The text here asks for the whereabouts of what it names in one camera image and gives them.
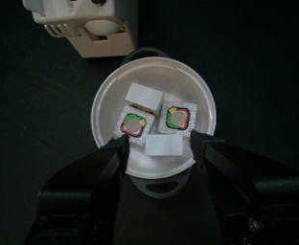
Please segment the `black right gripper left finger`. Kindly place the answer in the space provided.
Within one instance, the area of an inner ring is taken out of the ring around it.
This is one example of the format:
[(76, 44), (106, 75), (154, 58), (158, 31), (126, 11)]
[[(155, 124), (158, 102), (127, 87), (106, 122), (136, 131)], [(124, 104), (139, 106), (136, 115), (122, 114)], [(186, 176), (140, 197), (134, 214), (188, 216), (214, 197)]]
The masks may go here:
[(128, 158), (130, 137), (122, 136), (45, 181), (23, 245), (114, 245)]

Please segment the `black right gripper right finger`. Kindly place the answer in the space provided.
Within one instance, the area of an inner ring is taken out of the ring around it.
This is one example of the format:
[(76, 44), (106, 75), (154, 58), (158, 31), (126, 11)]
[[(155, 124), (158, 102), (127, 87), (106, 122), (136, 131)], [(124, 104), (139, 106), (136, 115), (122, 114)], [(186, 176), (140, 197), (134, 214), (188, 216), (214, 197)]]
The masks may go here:
[(197, 131), (191, 150), (223, 245), (299, 245), (299, 172)]

